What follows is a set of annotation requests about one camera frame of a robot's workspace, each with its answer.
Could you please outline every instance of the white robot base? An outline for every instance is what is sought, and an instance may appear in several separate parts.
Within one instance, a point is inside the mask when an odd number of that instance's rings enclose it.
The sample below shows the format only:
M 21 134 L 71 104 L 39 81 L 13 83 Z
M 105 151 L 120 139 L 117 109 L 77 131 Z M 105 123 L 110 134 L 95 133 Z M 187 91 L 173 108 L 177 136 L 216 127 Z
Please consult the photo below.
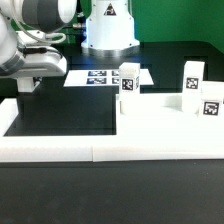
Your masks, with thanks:
M 134 19 L 128 12 L 128 0 L 92 0 L 92 12 L 86 20 L 86 40 L 82 51 L 103 57 L 136 53 L 139 41 L 134 35 Z

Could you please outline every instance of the white cube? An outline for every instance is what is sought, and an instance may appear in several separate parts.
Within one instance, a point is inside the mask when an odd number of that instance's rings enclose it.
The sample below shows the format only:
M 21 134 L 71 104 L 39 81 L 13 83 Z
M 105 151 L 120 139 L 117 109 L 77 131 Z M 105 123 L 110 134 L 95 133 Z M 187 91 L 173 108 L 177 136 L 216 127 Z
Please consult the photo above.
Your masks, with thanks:
M 123 63 L 119 67 L 120 84 L 119 94 L 120 96 L 139 94 L 139 75 L 140 64 L 139 63 Z

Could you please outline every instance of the warning label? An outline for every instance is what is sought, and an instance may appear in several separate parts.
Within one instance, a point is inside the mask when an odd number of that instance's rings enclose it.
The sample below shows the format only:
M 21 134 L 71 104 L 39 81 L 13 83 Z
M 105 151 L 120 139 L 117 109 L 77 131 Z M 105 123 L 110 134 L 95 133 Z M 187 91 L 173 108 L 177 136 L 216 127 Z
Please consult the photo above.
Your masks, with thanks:
M 107 10 L 106 12 L 104 13 L 105 16 L 116 16 L 116 12 L 112 6 L 112 4 L 110 4 L 108 7 L 107 7 Z

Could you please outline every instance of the printed marker sheet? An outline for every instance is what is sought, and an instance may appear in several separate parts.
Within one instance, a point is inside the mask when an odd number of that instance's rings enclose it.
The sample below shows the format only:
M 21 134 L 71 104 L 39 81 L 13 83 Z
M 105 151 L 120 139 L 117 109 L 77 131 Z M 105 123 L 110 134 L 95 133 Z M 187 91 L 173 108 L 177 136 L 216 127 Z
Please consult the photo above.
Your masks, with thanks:
M 71 70 L 64 83 L 64 87 L 116 85 L 119 85 L 118 70 Z M 140 70 L 140 85 L 153 85 L 148 69 Z

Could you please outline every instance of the green background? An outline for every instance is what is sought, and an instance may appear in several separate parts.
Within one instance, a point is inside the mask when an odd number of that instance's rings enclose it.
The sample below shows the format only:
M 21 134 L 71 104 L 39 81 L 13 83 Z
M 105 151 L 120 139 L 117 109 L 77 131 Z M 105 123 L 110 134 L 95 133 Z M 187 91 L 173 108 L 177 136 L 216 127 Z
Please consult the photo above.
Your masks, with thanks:
M 91 0 L 81 0 L 86 16 Z M 141 42 L 205 41 L 224 52 L 224 1 L 132 0 Z

